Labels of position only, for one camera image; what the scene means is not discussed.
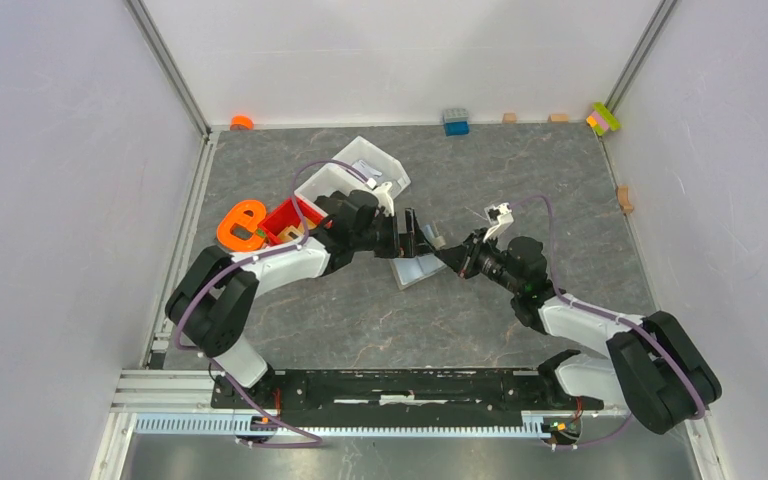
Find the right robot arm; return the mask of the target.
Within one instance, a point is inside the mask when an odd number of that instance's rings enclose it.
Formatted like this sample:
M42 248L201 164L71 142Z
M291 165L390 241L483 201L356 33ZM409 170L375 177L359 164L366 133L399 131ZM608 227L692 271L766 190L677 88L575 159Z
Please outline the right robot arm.
M516 237L501 250L476 230L436 257L459 277L483 275L512 293L517 319L541 334L572 340L608 361L575 354L537 382L540 400L562 408L576 396L626 405L644 427L664 434L705 416L723 390L678 319L665 311L627 316L557 288L541 242Z

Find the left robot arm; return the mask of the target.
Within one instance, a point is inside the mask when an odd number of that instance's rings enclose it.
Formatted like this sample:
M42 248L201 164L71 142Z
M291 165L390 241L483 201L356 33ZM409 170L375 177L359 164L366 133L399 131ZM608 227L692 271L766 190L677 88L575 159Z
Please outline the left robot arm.
M405 220L385 211L370 192L333 192L315 201L326 215L304 241L231 255L218 246L203 249L164 308L177 338L186 337L236 381L235 392L250 407L274 394L266 360L243 332L254 301L300 280L329 275L356 253L377 258L413 258L434 253L413 209Z

